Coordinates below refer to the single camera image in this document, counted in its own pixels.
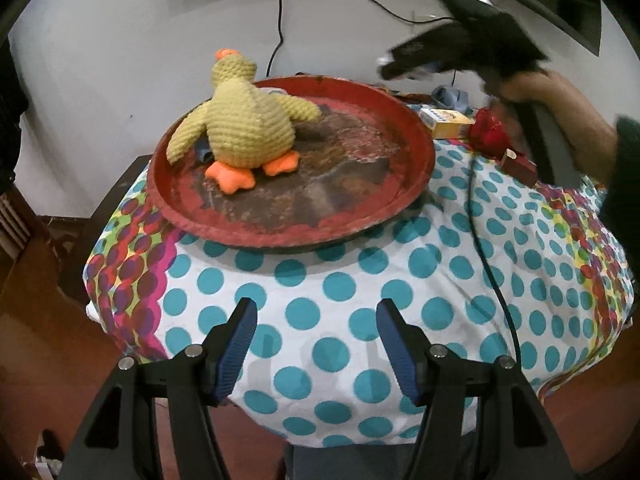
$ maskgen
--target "white wall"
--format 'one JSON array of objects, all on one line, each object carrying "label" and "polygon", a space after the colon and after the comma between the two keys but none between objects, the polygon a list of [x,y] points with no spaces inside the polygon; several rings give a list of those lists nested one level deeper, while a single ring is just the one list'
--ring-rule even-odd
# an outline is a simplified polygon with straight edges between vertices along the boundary
[{"label": "white wall", "polygon": [[[381,0],[404,16],[444,15],[435,0]],[[512,12],[608,120],[640,116],[640,62],[606,8],[600,57],[512,0]],[[39,214],[89,216],[134,158],[210,95],[213,53],[241,50],[264,74],[278,42],[277,0],[33,0],[11,34],[30,111],[17,183]],[[273,75],[375,82],[376,59],[412,29],[367,0],[285,0]],[[450,75],[395,88],[431,91]],[[456,85],[481,105],[474,74]]]}]

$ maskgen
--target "stuffed duck toy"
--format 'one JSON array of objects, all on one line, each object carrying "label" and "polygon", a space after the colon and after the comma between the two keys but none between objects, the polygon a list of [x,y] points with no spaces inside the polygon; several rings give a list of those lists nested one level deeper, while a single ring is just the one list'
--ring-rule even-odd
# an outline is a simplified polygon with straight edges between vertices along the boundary
[{"label": "stuffed duck toy", "polygon": [[300,155],[292,150],[291,121],[317,122],[320,108],[299,97],[261,91],[253,84],[255,63],[237,50],[219,50],[216,60],[213,97],[178,126],[166,149],[169,163],[176,163],[206,133],[215,162],[205,175],[225,194],[253,188],[252,170],[258,168],[268,176],[296,171]]}]

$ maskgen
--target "colorful patterned fabric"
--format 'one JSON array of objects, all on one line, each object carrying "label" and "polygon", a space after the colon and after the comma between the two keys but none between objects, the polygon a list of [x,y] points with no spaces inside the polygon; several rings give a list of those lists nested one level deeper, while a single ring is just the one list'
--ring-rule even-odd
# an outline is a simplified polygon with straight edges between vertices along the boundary
[{"label": "colorful patterned fabric", "polygon": [[[243,296],[258,328],[231,395],[294,444],[412,442],[422,409],[402,396],[375,324],[391,297],[407,322],[462,357],[513,345],[465,210],[470,153],[436,142],[428,189],[345,243],[302,254],[236,250],[162,220],[146,171],[87,263],[87,289],[123,352],[156,360],[201,342]],[[535,190],[479,157],[470,214],[516,324],[524,374],[543,397],[606,356],[632,304],[625,255],[597,218],[602,197]],[[466,403],[465,433],[475,425]]]}]

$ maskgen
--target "black cable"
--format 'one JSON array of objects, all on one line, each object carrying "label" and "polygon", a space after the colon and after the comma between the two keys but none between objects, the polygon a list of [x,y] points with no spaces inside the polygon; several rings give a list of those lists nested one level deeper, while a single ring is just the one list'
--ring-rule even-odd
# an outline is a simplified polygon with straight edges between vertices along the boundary
[{"label": "black cable", "polygon": [[511,312],[509,312],[509,307],[507,306],[507,302],[504,300],[504,296],[500,291],[500,286],[495,281],[494,272],[491,270],[489,266],[489,262],[486,260],[486,255],[484,254],[484,249],[482,248],[482,244],[480,243],[480,238],[478,237],[478,231],[476,231],[476,224],[474,222],[474,217],[471,214],[471,195],[472,190],[474,188],[474,180],[476,179],[476,158],[477,154],[474,153],[471,157],[471,164],[469,165],[469,184],[468,189],[466,190],[466,214],[469,216],[469,228],[471,229],[471,236],[474,240],[474,245],[476,246],[476,252],[478,252],[478,256],[482,260],[482,266],[484,267],[484,272],[489,278],[489,282],[491,283],[491,287],[495,292],[496,297],[498,298],[498,302],[502,307],[504,312],[504,317],[507,320],[507,325],[509,326],[509,332],[511,332],[511,340],[513,341],[513,347],[516,352],[516,362],[518,365],[521,364],[522,358],[520,355],[520,342],[518,341],[518,334],[516,333],[516,326],[513,322],[513,317],[511,316]]},{"label": "black cable", "polygon": [[401,20],[403,22],[411,23],[412,25],[426,25],[427,23],[435,23],[435,22],[441,22],[442,20],[452,20],[453,19],[453,18],[450,18],[449,16],[444,16],[443,18],[433,18],[432,20],[426,20],[425,22],[416,22],[414,20],[409,20],[407,18],[403,18],[399,14],[396,14],[396,13],[392,12],[391,10],[387,9],[383,4],[381,4],[377,0],[369,0],[369,1],[372,4],[376,4],[378,7],[380,7],[380,9],[384,10],[387,14],[390,14],[391,16],[396,18],[397,20]]},{"label": "black cable", "polygon": [[273,65],[273,60],[276,57],[276,54],[280,50],[280,47],[284,45],[284,34],[282,33],[282,0],[278,0],[278,34],[280,35],[280,43],[271,54],[271,59],[269,60],[269,66],[267,67],[267,77],[271,75],[271,67]]}]

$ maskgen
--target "red tray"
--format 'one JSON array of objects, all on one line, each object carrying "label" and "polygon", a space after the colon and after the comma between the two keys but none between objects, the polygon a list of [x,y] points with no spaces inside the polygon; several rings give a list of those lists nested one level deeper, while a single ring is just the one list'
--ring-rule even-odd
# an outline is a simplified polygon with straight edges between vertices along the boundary
[{"label": "red tray", "polygon": [[[324,76],[256,85],[283,88],[323,108],[321,124],[296,126],[300,169],[275,178],[257,170],[254,190],[223,196],[204,179],[206,166],[194,150],[174,166],[167,162],[166,147],[180,119],[160,140],[146,181],[149,198],[180,229],[235,247],[308,248],[380,224],[416,200],[427,184],[435,161],[431,136],[413,111],[385,92]],[[352,130],[377,139],[386,151],[366,158],[371,152],[363,155],[359,143],[356,152],[345,148]]]}]

